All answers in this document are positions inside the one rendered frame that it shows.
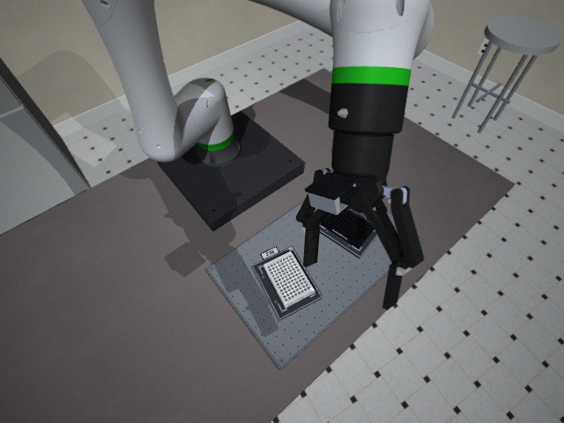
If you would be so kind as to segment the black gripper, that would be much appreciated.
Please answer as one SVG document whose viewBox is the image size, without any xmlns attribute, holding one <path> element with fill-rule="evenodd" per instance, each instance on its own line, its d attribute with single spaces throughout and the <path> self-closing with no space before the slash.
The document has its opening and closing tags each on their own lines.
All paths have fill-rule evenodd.
<svg viewBox="0 0 564 423">
<path fill-rule="evenodd" d="M 402 277 L 424 260 L 409 205 L 410 189 L 406 186 L 394 188 L 387 185 L 393 139 L 394 134 L 362 136 L 335 130 L 331 162 L 333 173 L 359 176 L 358 188 L 362 189 L 363 197 L 346 209 L 364 212 L 392 262 L 382 304 L 386 310 L 397 303 Z M 397 230 L 382 201 L 385 196 Z M 373 210 L 374 207 L 376 211 Z M 302 223 L 302 232 L 305 234 L 305 267 L 317 263 L 320 235 L 318 225 L 330 215 L 329 212 L 315 209 L 310 205 L 307 194 L 296 216 L 296 220 Z"/>
</svg>

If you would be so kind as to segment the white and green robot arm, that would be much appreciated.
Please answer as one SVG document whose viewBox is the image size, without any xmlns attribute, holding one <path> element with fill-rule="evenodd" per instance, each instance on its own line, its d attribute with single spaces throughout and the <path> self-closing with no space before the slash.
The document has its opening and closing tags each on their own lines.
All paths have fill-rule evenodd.
<svg viewBox="0 0 564 423">
<path fill-rule="evenodd" d="M 121 80 L 142 151 L 152 160 L 171 162 L 197 146 L 206 166 L 235 161 L 241 144 L 224 86 L 198 78 L 173 95 L 154 0 L 81 1 Z M 430 0 L 249 1 L 332 37 L 331 130 L 362 136 L 402 131 L 412 61 L 434 29 Z M 359 176 L 327 172 L 305 191 L 312 207 L 338 215 L 363 197 L 358 181 Z"/>
</svg>

